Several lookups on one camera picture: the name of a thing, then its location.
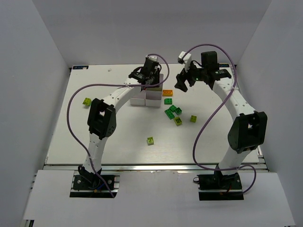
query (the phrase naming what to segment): black mounting bracket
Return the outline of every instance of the black mounting bracket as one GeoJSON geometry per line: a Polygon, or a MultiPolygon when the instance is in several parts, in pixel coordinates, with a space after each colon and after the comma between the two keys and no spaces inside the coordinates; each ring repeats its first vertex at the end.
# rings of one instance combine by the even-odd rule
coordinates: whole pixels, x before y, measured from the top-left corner
{"type": "Polygon", "coordinates": [[[253,114],[240,114],[236,117],[228,133],[228,142],[238,154],[255,150],[264,143],[267,115],[255,111],[253,114]]]}
{"type": "Polygon", "coordinates": [[[199,200],[244,200],[239,174],[229,175],[226,179],[220,179],[220,175],[222,175],[220,171],[215,171],[211,175],[198,175],[199,200]]]}
{"type": "Polygon", "coordinates": [[[117,126],[116,109],[113,105],[106,104],[103,99],[95,98],[91,102],[87,125],[89,132],[99,136],[100,140],[104,137],[110,137],[117,126]]]}
{"type": "MultiPolygon", "coordinates": [[[[95,174],[89,173],[85,168],[78,167],[80,175],[75,175],[70,197],[77,198],[112,198],[103,181],[95,174]]],[[[115,175],[101,175],[110,190],[114,190],[115,175]]]]}

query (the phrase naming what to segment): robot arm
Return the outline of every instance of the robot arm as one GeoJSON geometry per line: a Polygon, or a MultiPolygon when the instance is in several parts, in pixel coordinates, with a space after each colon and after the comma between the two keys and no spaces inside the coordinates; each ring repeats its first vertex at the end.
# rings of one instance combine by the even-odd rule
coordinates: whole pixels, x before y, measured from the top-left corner
{"type": "MultiPolygon", "coordinates": [[[[139,85],[141,83],[134,78],[128,78],[124,84],[139,85]]],[[[131,97],[140,92],[141,87],[120,87],[102,100],[93,100],[88,119],[89,152],[97,172],[101,170],[101,159],[105,143],[116,129],[116,113],[131,97]],[[97,128],[101,128],[99,125],[102,124],[105,126],[103,130],[97,130],[97,128]]],[[[88,155],[86,156],[83,167],[88,172],[93,173],[88,155]]]]}
{"type": "MultiPolygon", "coordinates": [[[[229,95],[234,83],[230,73],[220,70],[216,52],[201,53],[202,68],[197,68],[191,61],[191,55],[184,56],[182,52],[178,62],[185,64],[184,69],[177,75],[175,88],[187,91],[185,81],[193,86],[196,81],[203,81],[222,99],[229,95]]],[[[267,124],[267,116],[264,112],[257,112],[243,98],[238,90],[234,90],[231,97],[225,103],[232,116],[233,125],[228,133],[228,148],[223,160],[217,168],[228,169],[239,167],[244,158],[258,145],[263,144],[267,124]]],[[[222,176],[231,176],[237,173],[235,170],[220,171],[222,176]]]]}
{"type": "MultiPolygon", "coordinates": [[[[141,92],[141,85],[155,85],[160,82],[159,63],[154,57],[146,58],[143,67],[135,69],[125,81],[125,87],[120,87],[107,97],[99,100],[95,98],[90,107],[89,126],[89,153],[97,173],[101,172],[101,159],[107,139],[116,129],[116,113],[134,95],[141,92]]],[[[86,156],[83,165],[78,167],[79,174],[90,184],[98,180],[95,175],[89,156],[86,156]]]]}

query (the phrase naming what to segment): lime green lego brick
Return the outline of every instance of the lime green lego brick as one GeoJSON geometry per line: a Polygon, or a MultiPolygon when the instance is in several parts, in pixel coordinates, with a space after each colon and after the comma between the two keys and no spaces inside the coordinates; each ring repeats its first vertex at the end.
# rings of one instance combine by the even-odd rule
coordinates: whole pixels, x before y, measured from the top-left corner
{"type": "Polygon", "coordinates": [[[173,119],[175,117],[175,115],[172,113],[172,111],[170,111],[170,109],[167,109],[166,111],[164,111],[166,113],[166,115],[169,117],[169,119],[173,119]]]}
{"type": "Polygon", "coordinates": [[[182,110],[180,109],[180,107],[178,107],[176,110],[175,110],[175,113],[177,115],[180,115],[182,113],[182,110]]]}
{"type": "Polygon", "coordinates": [[[164,100],[164,104],[165,104],[165,105],[171,105],[171,104],[172,104],[172,98],[166,98],[166,99],[164,100]]]}
{"type": "Polygon", "coordinates": [[[153,145],[153,137],[148,137],[147,138],[147,144],[148,145],[153,145]]]}
{"type": "Polygon", "coordinates": [[[174,105],[171,105],[169,109],[170,109],[170,111],[175,112],[176,107],[174,105]]]}
{"type": "Polygon", "coordinates": [[[175,117],[174,122],[176,123],[177,126],[182,124],[181,118],[180,117],[175,117]]]}
{"type": "Polygon", "coordinates": [[[91,104],[91,99],[90,99],[90,98],[85,98],[82,104],[83,104],[83,105],[86,105],[86,106],[90,106],[90,104],[91,104]]]}
{"type": "Polygon", "coordinates": [[[191,115],[190,121],[196,123],[196,121],[197,121],[197,116],[191,115]]]}

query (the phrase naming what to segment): white box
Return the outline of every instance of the white box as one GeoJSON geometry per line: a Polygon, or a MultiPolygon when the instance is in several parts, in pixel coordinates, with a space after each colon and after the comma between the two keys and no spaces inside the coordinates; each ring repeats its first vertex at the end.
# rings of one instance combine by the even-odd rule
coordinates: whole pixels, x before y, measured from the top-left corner
{"type": "Polygon", "coordinates": [[[145,99],[151,99],[151,100],[161,100],[162,98],[162,91],[149,91],[146,90],[145,99]]]}
{"type": "MultiPolygon", "coordinates": [[[[163,78],[164,78],[164,75],[163,74],[160,74],[159,76],[159,81],[163,81],[163,78]]],[[[146,88],[147,91],[161,91],[163,90],[163,84],[160,84],[159,87],[148,87],[146,88]]]]}
{"type": "Polygon", "coordinates": [[[145,90],[132,97],[129,102],[131,105],[145,105],[145,90]]]}
{"type": "Polygon", "coordinates": [[[160,97],[158,99],[146,99],[145,100],[145,105],[146,106],[160,107],[161,102],[162,102],[162,97],[160,97]]]}

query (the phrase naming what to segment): white table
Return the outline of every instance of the white table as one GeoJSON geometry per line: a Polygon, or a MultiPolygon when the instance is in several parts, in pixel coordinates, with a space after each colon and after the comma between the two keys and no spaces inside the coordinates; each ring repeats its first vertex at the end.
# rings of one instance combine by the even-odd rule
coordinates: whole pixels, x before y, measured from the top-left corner
{"type": "MultiPolygon", "coordinates": [[[[72,70],[58,123],[48,150],[46,164],[79,165],[86,157],[84,149],[70,135],[66,124],[66,108],[72,94],[80,87],[91,83],[123,83],[130,72],[141,65],[91,65],[87,70],[72,70]]],[[[220,98],[203,82],[184,93],[174,88],[176,75],[181,72],[180,64],[170,64],[170,76],[163,89],[173,89],[173,104],[182,109],[183,125],[176,126],[165,115],[168,105],[164,101],[160,108],[130,106],[126,103],[117,113],[117,129],[108,139],[103,154],[103,164],[191,164],[195,138],[211,113],[221,103],[220,98]],[[189,121],[197,116],[197,122],[189,121]],[[148,146],[146,139],[154,138],[148,146]]],[[[165,64],[162,73],[167,74],[165,64]]],[[[76,95],[71,106],[70,120],[74,133],[84,144],[89,143],[87,117],[89,109],[82,105],[84,98],[102,99],[114,87],[90,87],[76,95]]],[[[232,119],[224,106],[209,123],[200,137],[196,158],[201,163],[219,163],[227,148],[227,133],[232,119]]],[[[253,151],[244,162],[258,163],[257,152],[253,151]]]]}
{"type": "MultiPolygon", "coordinates": [[[[24,219],[34,227],[283,227],[294,225],[277,174],[260,173],[243,201],[199,201],[197,173],[126,172],[114,199],[70,198],[74,171],[40,170],[24,219]]],[[[248,187],[253,173],[240,173],[248,187]]]]}

